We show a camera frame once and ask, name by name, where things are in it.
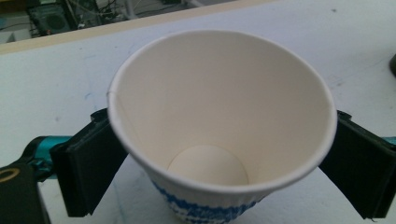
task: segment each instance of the black cable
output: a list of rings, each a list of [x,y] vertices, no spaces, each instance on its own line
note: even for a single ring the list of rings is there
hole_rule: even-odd
[[[148,13],[161,12],[161,11],[164,11],[164,10],[166,10],[166,9],[168,9],[168,8],[176,7],[176,6],[180,6],[180,4],[174,4],[174,5],[169,6],[169,7],[163,7],[163,8],[160,8],[160,9],[155,9],[155,10],[149,10],[149,11],[139,12],[139,13],[136,13],[136,16],[141,16],[142,14],[148,14]]]
[[[113,0],[112,2],[107,1],[107,5],[105,5],[104,7],[99,8],[99,12],[104,12],[107,9],[111,9],[111,5],[113,5],[114,3],[116,3],[116,0]]]
[[[17,24],[9,25],[9,26],[0,28],[0,31],[5,30],[5,29],[8,29],[8,28],[13,27],[13,26],[18,26],[18,25],[30,25],[30,23],[27,23],[27,22],[26,22],[26,23],[17,23]]]

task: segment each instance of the cup rim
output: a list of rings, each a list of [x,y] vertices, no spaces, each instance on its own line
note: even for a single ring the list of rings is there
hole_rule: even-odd
[[[327,99],[329,103],[329,114],[330,116],[328,117],[328,127],[326,129],[326,133],[323,137],[322,144],[320,148],[316,150],[316,152],[307,159],[307,162],[298,167],[296,170],[283,175],[279,178],[262,182],[262,183],[257,183],[257,184],[252,184],[252,185],[241,185],[241,186],[222,186],[222,185],[215,185],[215,184],[209,184],[209,183],[201,183],[192,179],[188,179],[186,177],[180,176],[173,174],[171,172],[168,172],[166,169],[162,168],[160,165],[156,164],[155,162],[151,161],[149,158],[147,158],[143,153],[140,152],[139,147],[137,147],[133,142],[131,142],[127,136],[126,133],[124,133],[121,130],[122,123],[118,119],[118,111],[116,108],[116,102],[117,102],[117,88],[119,86],[119,83],[121,82],[121,78],[123,77],[125,69],[129,66],[129,64],[136,58],[138,57],[141,53],[144,51],[150,49],[154,45],[164,41],[165,39],[172,38],[174,36],[178,35],[188,35],[188,34],[194,34],[194,33],[212,33],[212,32],[218,32],[218,33],[228,33],[231,35],[247,35],[250,37],[258,38],[261,41],[265,41],[271,45],[274,45],[277,48],[285,50],[288,54],[290,54],[292,57],[294,57],[296,60],[301,62],[304,66],[306,66],[311,73],[313,74],[313,77],[315,77],[318,80],[319,85],[321,85],[323,88],[323,93],[325,95],[325,98]],[[230,30],[211,30],[211,29],[199,29],[199,30],[188,30],[188,31],[182,31],[182,32],[176,32],[170,35],[165,35],[162,37],[159,37],[149,43],[147,45],[143,46],[142,48],[138,49],[135,53],[133,53],[119,68],[117,73],[115,74],[113,80],[111,81],[110,88],[108,89],[107,92],[107,103],[108,103],[108,116],[110,120],[110,125],[116,134],[116,136],[119,138],[121,143],[124,145],[125,149],[133,156],[133,158],[143,167],[149,167],[153,172],[165,176],[165,178],[170,179],[176,183],[178,183],[181,186],[185,186],[190,189],[198,189],[201,191],[209,191],[209,192],[214,192],[214,193],[222,193],[222,194],[235,194],[235,193],[254,193],[254,192],[264,192],[264,191],[274,191],[276,189],[283,189],[286,186],[289,186],[296,181],[302,179],[309,173],[311,173],[314,169],[316,169],[320,163],[323,161],[323,159],[326,157],[327,153],[329,152],[333,139],[335,137],[336,133],[336,126],[337,126],[337,114],[336,114],[336,109],[335,109],[335,104],[332,99],[332,94],[327,87],[324,79],[318,74],[318,72],[310,65],[308,64],[305,60],[303,60],[300,56],[296,55],[292,51],[278,45],[277,43],[265,39],[263,37],[257,36],[257,35],[252,35],[244,32],[238,32],[238,31],[230,31]]]

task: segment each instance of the white paper cup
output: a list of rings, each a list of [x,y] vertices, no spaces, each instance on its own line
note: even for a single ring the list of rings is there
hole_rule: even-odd
[[[170,207],[227,223],[315,169],[336,110],[314,69],[232,31],[188,31],[132,55],[108,92],[111,125]]]

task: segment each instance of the black object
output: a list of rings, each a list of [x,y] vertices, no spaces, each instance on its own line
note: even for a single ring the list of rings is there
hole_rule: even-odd
[[[363,218],[385,217],[396,192],[396,146],[338,112],[332,148],[319,168]]]
[[[164,5],[180,4],[181,0],[162,0]]]
[[[67,214],[84,217],[99,204],[126,151],[113,133],[105,110],[69,141],[50,151]]]
[[[65,0],[45,4],[39,0],[27,0],[26,11],[40,35],[56,35],[77,28]]]
[[[393,73],[394,76],[396,76],[396,54],[393,56],[393,58],[389,62],[389,68],[390,71]]]
[[[0,223],[50,223],[32,166],[14,163],[0,169]]]
[[[0,168],[0,224],[50,223],[36,182],[53,173],[68,215],[92,214],[127,155],[105,109],[93,113],[92,122],[69,140],[48,144],[51,138],[58,137],[37,137],[17,161]]]

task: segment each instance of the blue printed design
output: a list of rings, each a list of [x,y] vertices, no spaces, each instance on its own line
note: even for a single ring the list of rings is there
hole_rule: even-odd
[[[236,219],[256,204],[256,202],[253,202],[227,208],[201,206],[196,203],[188,203],[185,200],[177,198],[175,195],[169,194],[156,183],[154,183],[154,186],[163,195],[177,216],[193,224],[225,224]]]

